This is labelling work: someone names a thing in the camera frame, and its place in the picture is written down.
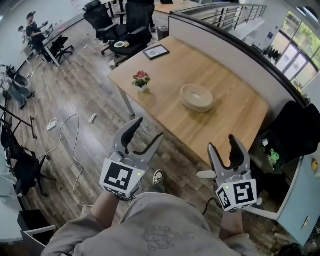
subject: glass railing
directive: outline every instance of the glass railing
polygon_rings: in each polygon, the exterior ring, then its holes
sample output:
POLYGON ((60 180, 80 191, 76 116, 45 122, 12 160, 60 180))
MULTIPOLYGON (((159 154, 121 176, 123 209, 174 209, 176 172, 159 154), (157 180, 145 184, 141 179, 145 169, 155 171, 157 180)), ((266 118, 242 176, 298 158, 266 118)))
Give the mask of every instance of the glass railing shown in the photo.
POLYGON ((243 23, 263 17, 266 7, 265 5, 216 2, 174 13, 190 16, 222 30, 230 31, 237 29, 243 23))

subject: gray shirt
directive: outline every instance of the gray shirt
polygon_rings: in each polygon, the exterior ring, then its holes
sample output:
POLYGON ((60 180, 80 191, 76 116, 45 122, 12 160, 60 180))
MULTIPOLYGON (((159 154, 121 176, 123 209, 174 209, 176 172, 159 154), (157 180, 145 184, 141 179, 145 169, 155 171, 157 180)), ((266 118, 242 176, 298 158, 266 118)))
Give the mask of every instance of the gray shirt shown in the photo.
POLYGON ((225 241, 202 214, 162 193, 138 195, 119 225, 103 229, 87 208, 52 237, 42 256, 257 256, 248 234, 225 241))

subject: office chair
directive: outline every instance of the office chair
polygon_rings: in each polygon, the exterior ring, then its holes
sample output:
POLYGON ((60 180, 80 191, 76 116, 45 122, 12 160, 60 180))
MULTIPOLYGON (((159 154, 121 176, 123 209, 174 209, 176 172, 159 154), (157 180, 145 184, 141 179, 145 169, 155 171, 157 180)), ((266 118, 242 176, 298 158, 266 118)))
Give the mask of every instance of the office chair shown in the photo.
POLYGON ((314 153, 320 143, 320 113, 313 104, 289 101, 268 128, 286 152, 284 163, 314 153))
POLYGON ((120 61, 115 61, 115 67, 130 59, 137 53, 148 47, 152 34, 149 25, 155 10, 154 3, 130 2, 125 5, 126 9, 126 34, 120 36, 110 45, 110 50, 116 55, 126 56, 120 61), (116 48, 119 41, 128 41, 129 47, 116 48))
POLYGON ((50 181, 57 181, 55 178, 45 176, 41 173, 41 168, 45 162, 45 159, 50 158, 45 155, 41 162, 36 157, 35 152, 19 145, 14 133, 11 130, 12 117, 8 124, 2 126, 1 132, 1 144, 8 151, 7 163, 10 164, 11 159, 16 159, 17 162, 14 166, 13 172, 17 178, 15 192, 18 195, 22 192, 23 195, 27 195, 31 188, 36 185, 35 180, 38 183, 41 194, 44 197, 48 195, 44 193, 41 178, 45 178, 50 181))
POLYGON ((52 55, 57 59, 57 61, 60 64, 60 60, 62 56, 65 56, 65 54, 73 55, 74 53, 72 51, 68 51, 70 48, 73 50, 74 47, 71 45, 65 49, 64 44, 66 41, 68 41, 68 37, 65 36, 59 36, 58 39, 52 44, 50 48, 50 52, 52 55))
MULTIPOLYGON (((125 12, 116 14, 120 16, 121 25, 114 26, 113 31, 110 30, 113 22, 108 15, 108 8, 106 8, 104 4, 101 4, 100 1, 95 0, 87 3, 85 5, 85 10, 86 12, 83 15, 84 19, 95 29, 95 37, 104 44, 109 44, 109 41, 114 41, 119 36, 122 36, 126 33, 126 25, 123 25, 124 15, 126 14, 125 12)), ((101 55, 105 55, 105 51, 108 49, 109 45, 101 52, 101 55)))
POLYGON ((43 234, 48 231, 55 230, 56 226, 48 226, 39 228, 36 230, 20 231, 23 239, 23 243, 26 245, 30 256, 41 256, 42 252, 46 248, 47 244, 43 244, 36 240, 33 236, 37 234, 43 234))

